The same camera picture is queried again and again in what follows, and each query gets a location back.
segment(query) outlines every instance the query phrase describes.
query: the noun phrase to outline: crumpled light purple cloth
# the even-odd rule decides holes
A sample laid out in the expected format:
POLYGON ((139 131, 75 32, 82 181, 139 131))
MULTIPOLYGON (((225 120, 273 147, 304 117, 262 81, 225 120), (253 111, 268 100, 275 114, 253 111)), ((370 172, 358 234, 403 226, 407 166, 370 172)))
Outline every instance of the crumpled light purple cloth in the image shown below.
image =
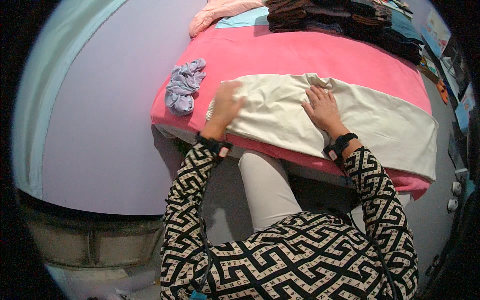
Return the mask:
POLYGON ((175 116, 188 115, 193 111, 193 93, 200 89, 206 73, 201 72, 206 62, 203 58, 175 66, 165 92, 165 105, 175 116))

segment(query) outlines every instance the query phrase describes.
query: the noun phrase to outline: leg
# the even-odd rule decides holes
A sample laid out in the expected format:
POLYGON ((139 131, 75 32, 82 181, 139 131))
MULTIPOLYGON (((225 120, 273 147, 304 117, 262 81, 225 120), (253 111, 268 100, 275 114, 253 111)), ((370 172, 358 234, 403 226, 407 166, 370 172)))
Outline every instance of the leg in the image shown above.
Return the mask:
MULTIPOLYGON (((411 195, 408 192, 399 192, 398 198, 400 199, 400 203, 403 205, 403 208, 407 206, 410 202, 411 195)), ((352 209, 352 217, 357 227, 365 233, 365 222, 363 221, 363 211, 361 209, 361 204, 354 209, 352 209)))
POLYGON ((277 159, 246 150, 239 168, 255 232, 302 211, 277 159))

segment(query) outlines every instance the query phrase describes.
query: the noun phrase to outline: patterned sleeve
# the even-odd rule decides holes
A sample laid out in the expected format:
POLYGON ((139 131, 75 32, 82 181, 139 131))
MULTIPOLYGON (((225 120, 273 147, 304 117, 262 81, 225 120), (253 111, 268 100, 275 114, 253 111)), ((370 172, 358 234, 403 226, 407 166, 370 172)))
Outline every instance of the patterned sleeve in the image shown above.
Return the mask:
MULTIPOLYGON (((197 207, 202 204, 206 184, 216 166, 215 158, 216 155, 202 144, 196 144, 187 153, 177 171, 163 216, 165 241, 160 251, 163 279, 175 280, 178 274, 172 275, 176 270, 182 269, 179 264, 185 264, 186 260, 191 261, 193 256, 203 251, 197 207)), ((162 285, 169 286, 173 283, 162 282, 162 285)))
POLYGON ((418 257, 398 192, 380 162, 365 147, 346 159, 345 169, 362 201, 366 233, 380 246, 398 298, 411 299, 417 290, 418 257))

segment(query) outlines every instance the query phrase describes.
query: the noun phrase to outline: greek key pattern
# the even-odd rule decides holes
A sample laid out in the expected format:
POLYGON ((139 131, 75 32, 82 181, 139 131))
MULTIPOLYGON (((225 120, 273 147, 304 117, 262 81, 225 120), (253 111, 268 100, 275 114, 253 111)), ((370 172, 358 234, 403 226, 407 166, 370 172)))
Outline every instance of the greek key pattern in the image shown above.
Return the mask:
MULTIPOLYGON (((164 215, 163 299, 188 299, 208 259, 197 207, 215 167, 197 144, 173 181, 164 215)), ((417 255, 398 193, 372 153, 360 148, 345 162, 362 199, 367 234, 376 239, 399 299, 410 299, 418 282, 417 255)), ((328 214, 301 212, 244 241, 212 247, 212 267, 202 289, 208 299, 392 298, 374 248, 352 226, 328 214)))

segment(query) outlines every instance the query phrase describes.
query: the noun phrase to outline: stack of folded clothes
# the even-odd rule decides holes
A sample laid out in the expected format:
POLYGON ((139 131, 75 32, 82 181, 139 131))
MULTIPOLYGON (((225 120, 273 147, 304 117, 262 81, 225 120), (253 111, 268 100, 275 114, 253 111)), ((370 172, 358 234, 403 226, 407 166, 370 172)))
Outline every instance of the stack of folded clothes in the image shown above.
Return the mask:
POLYGON ((404 14, 375 0, 351 0, 346 8, 352 13, 351 22, 343 26, 347 35, 376 44, 415 65, 420 63, 419 45, 423 41, 404 14), (374 16, 369 4, 375 9, 374 16))
POLYGON ((345 9, 349 0, 311 0, 305 5, 307 30, 343 33, 342 26, 352 14, 345 9))
POLYGON ((308 0, 263 0, 268 7, 268 29, 271 32, 302 31, 306 28, 304 6, 308 0))
POLYGON ((415 31, 412 22, 401 12, 392 11, 392 25, 383 28, 378 45, 415 65, 421 61, 423 41, 415 31))
POLYGON ((376 0, 262 0, 272 32, 344 33, 419 64, 421 37, 401 12, 376 0))

